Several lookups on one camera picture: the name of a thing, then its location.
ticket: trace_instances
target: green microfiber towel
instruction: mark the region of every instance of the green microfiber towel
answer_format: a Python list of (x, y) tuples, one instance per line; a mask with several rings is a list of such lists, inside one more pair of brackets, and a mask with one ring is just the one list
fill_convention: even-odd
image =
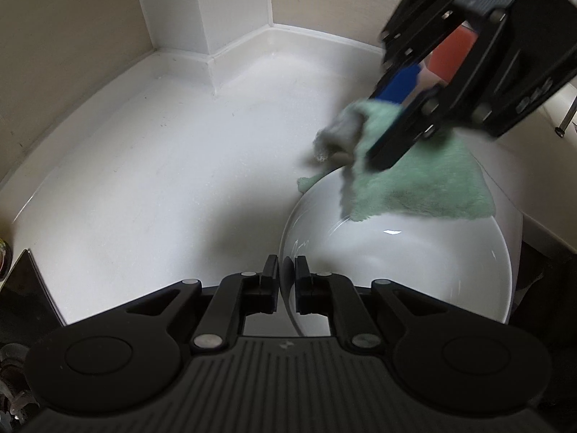
[[(368, 171), (365, 155), (399, 115), (402, 107), (390, 102), (362, 100), (345, 110), (366, 118), (354, 150), (350, 218), (363, 221), (387, 212), (435, 218), (486, 218), (495, 206), (477, 161), (452, 131), (418, 141), (391, 169)], [(312, 186), (321, 175), (300, 180)]]

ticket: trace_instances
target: white basin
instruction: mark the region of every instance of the white basin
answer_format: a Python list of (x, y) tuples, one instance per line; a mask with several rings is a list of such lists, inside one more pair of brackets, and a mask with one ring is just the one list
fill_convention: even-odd
[[(388, 278), (485, 317), (505, 322), (511, 263), (493, 217), (444, 220), (384, 214), (363, 222), (342, 216), (343, 169), (315, 184), (296, 205), (283, 257), (307, 257), (312, 272), (348, 276), (357, 286)], [(298, 316), (307, 335), (328, 334), (322, 316)]]

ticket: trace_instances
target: orange sponge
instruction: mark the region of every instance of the orange sponge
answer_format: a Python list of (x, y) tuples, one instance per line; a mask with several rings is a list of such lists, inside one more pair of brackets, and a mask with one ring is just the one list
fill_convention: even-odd
[(476, 40), (477, 34), (473, 31), (464, 26), (457, 27), (432, 51), (427, 68), (448, 83)]

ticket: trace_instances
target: metal screw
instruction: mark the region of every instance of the metal screw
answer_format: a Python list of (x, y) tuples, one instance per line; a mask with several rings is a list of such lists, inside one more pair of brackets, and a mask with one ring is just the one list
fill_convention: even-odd
[(375, 348), (381, 344), (381, 338), (374, 334), (357, 334), (351, 342), (359, 348)]
[(491, 21), (493, 24), (497, 24), (500, 23), (505, 16), (506, 13), (502, 9), (494, 9), (489, 16), (489, 21)]
[(222, 338), (216, 334), (201, 334), (194, 337), (194, 344), (198, 348), (212, 350), (222, 345)]
[(427, 129), (423, 132), (423, 137), (430, 138), (433, 135), (433, 133), (435, 133), (435, 126), (429, 125)]
[(549, 89), (551, 89), (553, 86), (553, 80), (551, 78), (547, 78), (545, 80), (545, 82), (543, 83), (543, 86), (541, 88), (541, 90), (546, 93), (547, 91), (549, 91)]
[(529, 99), (529, 96), (525, 96), (523, 99), (521, 99), (519, 101), (519, 103), (517, 104), (517, 107), (515, 108), (515, 110), (517, 111), (517, 114), (520, 114), (527, 107), (529, 107), (530, 103), (531, 103), (531, 99)]
[(492, 114), (492, 109), (486, 102), (480, 103), (471, 114), (471, 120), (473, 123), (479, 125), (486, 121), (487, 117)]
[(437, 101), (436, 98), (432, 97), (423, 105), (420, 111), (422, 112), (423, 115), (431, 115), (437, 107), (439, 107), (439, 101)]

